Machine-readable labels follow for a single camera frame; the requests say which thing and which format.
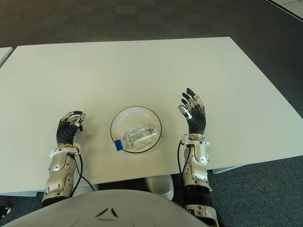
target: clear glass plate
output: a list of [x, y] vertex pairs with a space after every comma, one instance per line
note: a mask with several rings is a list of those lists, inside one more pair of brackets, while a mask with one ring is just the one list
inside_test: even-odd
[[161, 136], [161, 122], [145, 107], [124, 109], [114, 118], [110, 134], [117, 150], [141, 153], [156, 145]]

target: robotic arm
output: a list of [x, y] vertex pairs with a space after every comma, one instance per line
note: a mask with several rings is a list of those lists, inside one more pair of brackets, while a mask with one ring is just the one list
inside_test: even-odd
[[49, 178], [42, 200], [42, 206], [48, 206], [55, 202], [72, 196], [73, 175], [76, 169], [75, 155], [80, 148], [73, 144], [73, 138], [77, 130], [82, 131], [82, 122], [86, 115], [81, 111], [69, 112], [59, 121], [57, 129], [58, 147], [50, 153], [52, 159], [48, 172]]
[[191, 89], [187, 94], [182, 93], [180, 112], [185, 116], [189, 134], [182, 136], [181, 144], [186, 146], [184, 151], [185, 165], [182, 171], [183, 198], [185, 209], [210, 227], [219, 227], [216, 210], [212, 206], [207, 179], [209, 142], [204, 141], [206, 126], [204, 105]]

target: dark carpet floor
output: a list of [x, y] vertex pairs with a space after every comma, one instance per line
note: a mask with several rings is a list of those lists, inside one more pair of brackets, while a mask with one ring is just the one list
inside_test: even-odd
[[[0, 47], [216, 36], [230, 36], [303, 117], [303, 23], [265, 0], [0, 0]], [[303, 226], [302, 163], [210, 174], [224, 225]], [[144, 190], [142, 179], [102, 187]], [[41, 198], [1, 196], [13, 209], [0, 225], [40, 208]], [[174, 200], [182, 203], [179, 191]]]

